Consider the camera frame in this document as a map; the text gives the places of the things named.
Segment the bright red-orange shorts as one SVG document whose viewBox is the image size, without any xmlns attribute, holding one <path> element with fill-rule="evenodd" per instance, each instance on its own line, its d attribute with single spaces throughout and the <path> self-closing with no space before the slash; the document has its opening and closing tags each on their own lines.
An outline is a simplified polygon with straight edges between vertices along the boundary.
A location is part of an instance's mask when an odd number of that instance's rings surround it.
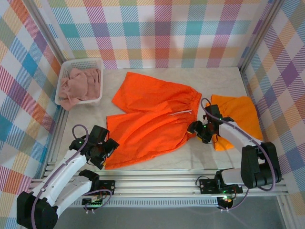
<svg viewBox="0 0 305 229">
<path fill-rule="evenodd" d="M 119 147 L 105 162 L 117 169 L 170 153 L 194 137 L 201 93 L 190 86 L 128 72 L 112 103 L 123 114 L 106 118 L 110 138 Z"/>
</svg>

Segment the aluminium frame bar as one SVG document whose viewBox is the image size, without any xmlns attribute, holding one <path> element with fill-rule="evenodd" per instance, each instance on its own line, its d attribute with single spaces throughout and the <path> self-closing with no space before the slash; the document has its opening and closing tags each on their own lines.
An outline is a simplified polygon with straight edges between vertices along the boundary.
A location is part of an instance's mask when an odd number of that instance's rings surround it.
<svg viewBox="0 0 305 229">
<path fill-rule="evenodd" d="M 295 229 L 287 197 L 284 195 L 279 195 L 277 196 L 277 201 L 281 210 L 282 217 L 284 219 L 286 229 Z"/>
</svg>

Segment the aluminium frame rail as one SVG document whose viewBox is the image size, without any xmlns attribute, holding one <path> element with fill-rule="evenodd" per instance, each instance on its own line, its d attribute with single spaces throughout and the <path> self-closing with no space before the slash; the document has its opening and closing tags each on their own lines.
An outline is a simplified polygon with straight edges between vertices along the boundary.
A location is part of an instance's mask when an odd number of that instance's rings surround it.
<svg viewBox="0 0 305 229">
<path fill-rule="evenodd" d="M 98 170 L 101 179 L 115 180 L 115 198 L 198 197 L 198 177 L 213 178 L 215 169 Z"/>
</svg>

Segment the light orange shorts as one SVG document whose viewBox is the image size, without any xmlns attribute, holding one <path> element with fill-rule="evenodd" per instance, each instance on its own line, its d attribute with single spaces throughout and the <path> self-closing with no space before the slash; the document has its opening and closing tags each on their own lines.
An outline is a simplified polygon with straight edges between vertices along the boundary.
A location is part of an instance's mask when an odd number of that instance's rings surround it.
<svg viewBox="0 0 305 229">
<path fill-rule="evenodd" d="M 246 133 L 262 141 L 257 111 L 249 97 L 228 97 L 213 94 L 211 104 L 219 107 L 223 117 L 232 118 Z"/>
</svg>

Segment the pink shorts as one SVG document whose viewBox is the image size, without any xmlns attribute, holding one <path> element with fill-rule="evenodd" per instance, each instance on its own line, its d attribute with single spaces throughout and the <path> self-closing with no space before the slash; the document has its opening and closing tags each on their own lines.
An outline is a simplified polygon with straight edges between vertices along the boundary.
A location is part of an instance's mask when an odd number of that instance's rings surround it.
<svg viewBox="0 0 305 229">
<path fill-rule="evenodd" d="M 61 79 L 60 105 L 71 110 L 81 101 L 95 100 L 101 94 L 101 71 L 98 68 L 73 68 L 69 77 Z"/>
</svg>

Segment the white plastic mesh basket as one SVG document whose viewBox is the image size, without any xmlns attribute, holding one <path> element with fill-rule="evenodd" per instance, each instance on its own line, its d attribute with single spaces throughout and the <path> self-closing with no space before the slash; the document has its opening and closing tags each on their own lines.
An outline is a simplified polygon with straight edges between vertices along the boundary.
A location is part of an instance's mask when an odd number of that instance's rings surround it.
<svg viewBox="0 0 305 229">
<path fill-rule="evenodd" d="M 56 89 L 56 95 L 55 95 L 55 103 L 57 105 L 60 105 L 61 97 L 59 97 L 60 92 L 60 86 L 61 86 L 61 79 L 67 78 L 70 76 L 70 72 L 73 68 L 77 68 L 79 70 L 85 70 L 89 68 L 97 68 L 101 71 L 101 83 L 100 83 L 100 96 L 97 99 L 94 100 L 87 100 L 87 101 L 80 101 L 77 105 L 97 105 L 97 103 L 100 102 L 102 98 L 102 92 L 103 92 L 103 62 L 101 58 L 84 58 L 84 59 L 74 59 L 65 61 L 61 65 L 59 78 L 58 78 L 58 84 Z"/>
</svg>

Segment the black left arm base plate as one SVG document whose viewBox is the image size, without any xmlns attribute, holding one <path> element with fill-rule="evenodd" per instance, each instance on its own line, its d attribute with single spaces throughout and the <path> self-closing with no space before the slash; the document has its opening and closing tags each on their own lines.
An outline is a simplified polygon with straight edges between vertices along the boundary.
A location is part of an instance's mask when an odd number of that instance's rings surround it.
<svg viewBox="0 0 305 229">
<path fill-rule="evenodd" d="M 107 191 L 99 191 L 100 195 L 103 197 L 109 196 L 111 192 L 114 194 L 115 192 L 115 180 L 99 180 L 96 185 L 96 190 L 107 189 Z"/>
</svg>

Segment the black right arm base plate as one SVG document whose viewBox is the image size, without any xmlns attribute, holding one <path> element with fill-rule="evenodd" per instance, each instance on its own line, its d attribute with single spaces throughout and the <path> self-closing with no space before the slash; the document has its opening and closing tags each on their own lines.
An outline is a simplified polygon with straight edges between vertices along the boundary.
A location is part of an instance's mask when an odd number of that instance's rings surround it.
<svg viewBox="0 0 305 229">
<path fill-rule="evenodd" d="M 200 179 L 201 194 L 242 194 L 243 188 L 237 184 L 227 185 L 218 178 Z"/>
</svg>

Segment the aluminium corner post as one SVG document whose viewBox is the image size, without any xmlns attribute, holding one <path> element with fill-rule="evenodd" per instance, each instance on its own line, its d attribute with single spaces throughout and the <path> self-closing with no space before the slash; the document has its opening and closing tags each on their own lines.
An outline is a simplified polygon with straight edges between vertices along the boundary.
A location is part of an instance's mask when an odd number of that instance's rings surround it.
<svg viewBox="0 0 305 229">
<path fill-rule="evenodd" d="M 34 21 L 38 25 L 42 35 L 44 36 L 46 42 L 52 49 L 55 57 L 58 59 L 59 63 L 62 64 L 65 62 L 65 57 L 62 54 L 58 44 L 55 41 L 54 36 L 52 35 L 47 23 L 45 22 L 44 18 L 42 17 L 38 7 L 36 6 L 34 0 L 22 0 L 24 5 L 26 6 L 27 10 L 29 11 L 30 15 L 33 17 Z"/>
<path fill-rule="evenodd" d="M 254 53 L 257 51 L 284 2 L 285 0 L 260 1 L 246 33 L 245 41 L 239 51 L 239 59 L 236 62 L 236 66 L 241 73 L 249 66 Z"/>
</svg>

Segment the aluminium side rail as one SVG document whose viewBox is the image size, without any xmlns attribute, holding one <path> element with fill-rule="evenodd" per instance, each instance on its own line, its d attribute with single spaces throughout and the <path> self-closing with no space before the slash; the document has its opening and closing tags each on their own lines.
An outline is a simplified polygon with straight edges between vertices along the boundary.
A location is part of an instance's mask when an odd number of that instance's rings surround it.
<svg viewBox="0 0 305 229">
<path fill-rule="evenodd" d="M 48 143 L 47 152 L 44 158 L 43 165 L 41 167 L 40 178 L 44 177 L 48 166 L 55 166 L 56 164 L 68 114 L 68 111 L 60 107 L 54 131 Z"/>
</svg>

